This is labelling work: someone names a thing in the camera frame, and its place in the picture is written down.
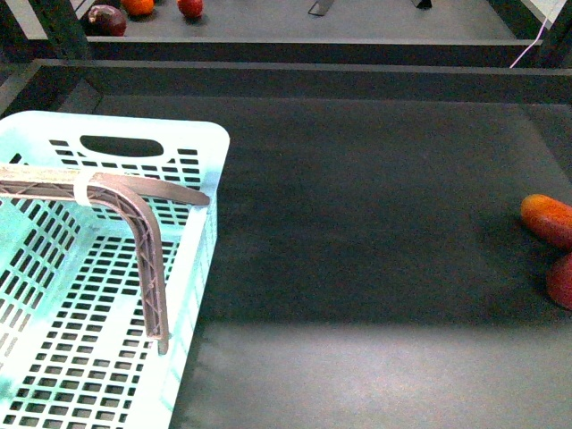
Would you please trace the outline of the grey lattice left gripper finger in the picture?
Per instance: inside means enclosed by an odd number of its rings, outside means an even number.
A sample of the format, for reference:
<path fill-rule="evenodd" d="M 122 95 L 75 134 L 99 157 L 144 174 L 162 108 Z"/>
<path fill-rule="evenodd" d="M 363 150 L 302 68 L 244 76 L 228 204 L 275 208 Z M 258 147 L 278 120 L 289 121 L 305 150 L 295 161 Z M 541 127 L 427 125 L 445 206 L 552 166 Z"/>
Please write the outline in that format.
<path fill-rule="evenodd" d="M 198 190 L 158 179 L 99 170 L 88 185 L 92 206 L 105 206 L 125 221 L 135 240 L 139 288 L 146 335 L 157 341 L 158 353 L 169 350 L 169 323 L 163 247 L 158 221 L 145 197 L 208 206 L 210 197 Z M 72 184 L 80 170 L 21 164 L 1 166 L 1 195 L 15 199 L 73 201 Z"/>

